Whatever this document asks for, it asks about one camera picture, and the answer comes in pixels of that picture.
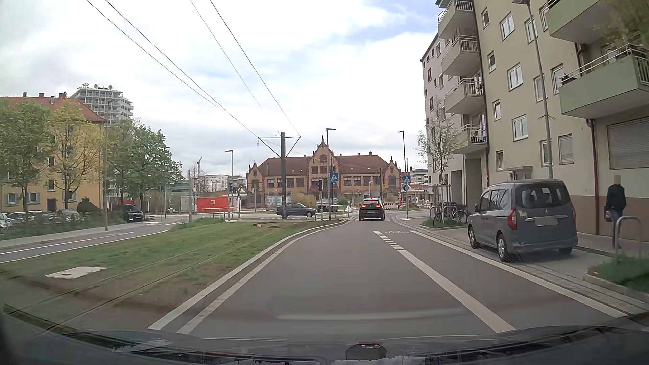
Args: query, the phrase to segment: balcony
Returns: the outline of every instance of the balcony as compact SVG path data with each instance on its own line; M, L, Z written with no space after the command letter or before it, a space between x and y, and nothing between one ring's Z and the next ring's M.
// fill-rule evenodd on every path
M473 29L476 20L473 14L473 2L453 0L448 8L437 16L437 31L440 38L451 39L456 29Z
M649 60L646 51L625 45L562 78L561 113L601 118L649 106Z
M453 150L457 155L469 155L487 149L487 130L477 124L466 124L456 139L458 145Z
M602 37L611 11L605 0L550 0L545 19L550 36L575 43L593 43Z
M478 38L458 36L442 58L442 73L452 76L473 75L480 69Z
M447 113L476 114L485 108L484 88L476 79L462 79L444 99Z

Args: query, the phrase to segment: red roof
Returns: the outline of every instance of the red roof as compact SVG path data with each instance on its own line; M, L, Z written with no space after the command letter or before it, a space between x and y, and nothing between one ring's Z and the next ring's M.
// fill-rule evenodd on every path
M38 104L41 104L44 108L49 110L58 109L61 107L61 104L66 100L74 100L81 106L81 112L83 113L86 120L92 121L94 123L106 123L106 120L98 116L95 112L90 110L84 103L81 103L79 100L67 98L65 93L61 93L58 97L45 97L44 93L40 93L39 96L26 96L27 93L24 93L23 96L0 96L0 100L9 100L10 103L20 104L25 100L31 100Z

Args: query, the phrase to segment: parked car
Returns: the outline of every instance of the parked car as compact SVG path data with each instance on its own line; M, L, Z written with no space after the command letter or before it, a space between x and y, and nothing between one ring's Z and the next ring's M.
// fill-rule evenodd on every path
M282 215L282 209L278 208L278 216ZM307 216L312 217L315 215L315 209L305 207L300 203L286 203L286 216Z
M565 184L556 179L502 182L488 187L468 219L471 247L498 249L501 261L512 254L577 246L576 213Z

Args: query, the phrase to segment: license plate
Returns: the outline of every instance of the license plate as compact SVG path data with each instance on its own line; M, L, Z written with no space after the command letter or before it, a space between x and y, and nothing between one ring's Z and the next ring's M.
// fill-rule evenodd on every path
M536 218L536 226L544 227L547 225L557 225L557 218L555 217L538 217Z

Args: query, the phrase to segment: cloud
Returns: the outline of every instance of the cloud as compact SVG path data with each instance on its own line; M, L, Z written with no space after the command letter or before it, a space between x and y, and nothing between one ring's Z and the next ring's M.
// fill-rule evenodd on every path
M330 127L337 129L330 133L336 154L372 151L397 161L397 131L405 130L410 164L418 160L413 148L425 118L419 58L436 27L428 2L214 1L296 132L209 0L192 1L262 108L188 1L111 3L258 136L303 135L292 155L310 155ZM105 1L91 3L202 94ZM208 172L226 173L225 150L234 149L235 171L243 173L253 160L274 156L84 1L0 2L0 36L0 95L72 94L84 82L112 84L133 101L135 116L162 130L185 167L203 157Z

